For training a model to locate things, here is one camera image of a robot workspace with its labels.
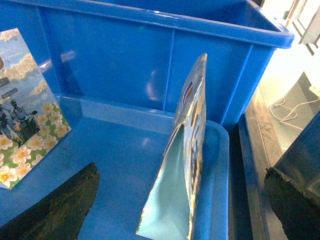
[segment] blue plastic crate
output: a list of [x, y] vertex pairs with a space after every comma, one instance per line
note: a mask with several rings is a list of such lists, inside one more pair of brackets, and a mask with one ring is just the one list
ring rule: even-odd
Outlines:
[[[78, 239], [146, 239], [136, 228], [174, 114], [87, 97], [64, 95], [58, 101], [72, 131], [11, 191], [0, 189], [0, 226], [95, 162], [100, 184]], [[227, 132], [208, 120], [195, 240], [228, 239], [228, 153]]]
[[208, 53], [207, 119], [232, 130], [276, 48], [294, 35], [247, 0], [0, 0], [54, 93], [174, 112]]
[[101, 182], [79, 239], [144, 239], [135, 230], [173, 112], [192, 65], [208, 53], [194, 239], [228, 239], [221, 125], [234, 128], [290, 32], [246, 0], [0, 0], [0, 16], [0, 31], [19, 28], [72, 127], [12, 191], [0, 189], [0, 226], [96, 162]]

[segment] black object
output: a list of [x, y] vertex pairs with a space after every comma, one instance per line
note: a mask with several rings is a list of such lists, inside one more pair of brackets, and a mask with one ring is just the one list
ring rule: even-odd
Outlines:
[[10, 83], [9, 78], [6, 76], [0, 79], [0, 88], [3, 87], [4, 85], [7, 85]]
[[26, 124], [21, 124], [21, 130], [19, 131], [19, 137], [22, 139], [19, 142], [19, 148], [26, 143], [33, 135], [40, 131], [37, 121], [32, 117], [25, 121]]
[[255, 4], [257, 4], [259, 7], [262, 7], [265, 3], [265, 0], [253, 0]]
[[5, 240], [76, 240], [96, 198], [100, 175], [88, 164], [41, 201], [0, 228]]
[[320, 239], [320, 197], [271, 167], [264, 179], [272, 210], [289, 240]]

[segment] blue tray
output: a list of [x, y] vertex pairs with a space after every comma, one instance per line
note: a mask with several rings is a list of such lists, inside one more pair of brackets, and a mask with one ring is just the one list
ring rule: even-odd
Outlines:
[[[173, 113], [74, 95], [57, 99], [72, 131], [11, 191], [0, 189], [0, 226], [95, 162], [100, 185], [78, 239], [146, 239], [135, 232]], [[209, 120], [203, 154], [194, 239], [227, 240], [229, 137]]]

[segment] white cable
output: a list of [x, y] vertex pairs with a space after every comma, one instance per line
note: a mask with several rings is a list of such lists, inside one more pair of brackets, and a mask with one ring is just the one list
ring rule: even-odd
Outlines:
[[[286, 121], [295, 119], [295, 118], [298, 116], [298, 113], [296, 112], [296, 109], [297, 109], [299, 106], [302, 106], [302, 105], [305, 105], [305, 104], [315, 103], [315, 102], [317, 102], [317, 101], [320, 100], [320, 96], [319, 96], [318, 99], [316, 99], [316, 100], [300, 103], [300, 104], [296, 105], [294, 108], [290, 108], [290, 107], [284, 106], [284, 104], [286, 103], [286, 100], [285, 100], [283, 97], [280, 98], [280, 100], [281, 100], [281, 99], [283, 100], [282, 103], [273, 103], [273, 104], [271, 104], [271, 106], [270, 106], [270, 113], [271, 113], [271, 115], [272, 115], [275, 119], [279, 120], [280, 123], [289, 125], [289, 126], [291, 126], [291, 127], [293, 127], [293, 128], [296, 128], [296, 129], [299, 129], [299, 130], [302, 131], [302, 130], [303, 130], [302, 128], [300, 128], [300, 127], [298, 127], [298, 126], [295, 126], [295, 125], [293, 125], [293, 124], [287, 123]], [[276, 107], [283, 107], [283, 108], [285, 108], [285, 109], [291, 110], [291, 112], [290, 112], [287, 116], [282, 117], [282, 118], [279, 118], [279, 117], [275, 116], [275, 114], [274, 114], [274, 112], [273, 112], [273, 110], [272, 110], [273, 107], [274, 107], [274, 108], [276, 108]]]

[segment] white flower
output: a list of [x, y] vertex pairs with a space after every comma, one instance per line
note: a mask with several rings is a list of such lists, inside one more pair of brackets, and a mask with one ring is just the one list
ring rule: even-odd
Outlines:
[[15, 168], [15, 176], [19, 178], [19, 180], [23, 179], [24, 176], [30, 172], [31, 166], [30, 163], [24, 164], [20, 163], [19, 166]]
[[58, 141], [55, 136], [48, 135], [48, 137], [44, 140], [43, 148], [47, 149], [47, 152], [49, 152], [57, 143]]
[[51, 102], [45, 101], [43, 103], [43, 106], [41, 107], [44, 114], [50, 114], [52, 110], [54, 109], [54, 106]]
[[62, 115], [58, 111], [53, 111], [49, 120], [52, 125], [54, 124], [55, 126], [58, 126], [59, 124], [62, 124]]
[[9, 168], [4, 165], [0, 168], [0, 182], [10, 188], [10, 182], [15, 182], [17, 180], [16, 170], [14, 168]]
[[4, 164], [4, 158], [5, 158], [5, 155], [3, 155], [2, 153], [0, 153], [0, 166], [2, 164]]
[[37, 156], [35, 156], [35, 160], [32, 161], [31, 165], [32, 165], [32, 166], [37, 165], [37, 164], [42, 160], [42, 158], [43, 158], [43, 157], [38, 154]]
[[27, 146], [31, 148], [31, 151], [41, 150], [44, 145], [44, 139], [41, 136], [33, 135], [33, 137], [29, 140]]
[[27, 159], [31, 159], [30, 155], [31, 150], [27, 148], [26, 145], [18, 148], [17, 146], [14, 148], [14, 153], [12, 153], [11, 158], [13, 158], [13, 162], [17, 163], [25, 163]]
[[50, 127], [49, 126], [39, 126], [40, 131], [39, 133], [43, 136], [46, 137], [47, 135], [50, 134]]
[[12, 140], [6, 137], [6, 135], [2, 134], [0, 135], [0, 150], [7, 150], [8, 148], [11, 148], [13, 145]]
[[60, 109], [60, 106], [57, 102], [54, 103], [54, 106], [57, 108], [57, 109]]
[[46, 122], [48, 121], [48, 118], [45, 114], [39, 114], [39, 116], [36, 119], [39, 126], [46, 125]]
[[62, 138], [67, 134], [68, 130], [65, 125], [61, 124], [61, 125], [57, 126], [57, 128], [54, 130], [54, 132], [57, 134], [58, 138]]

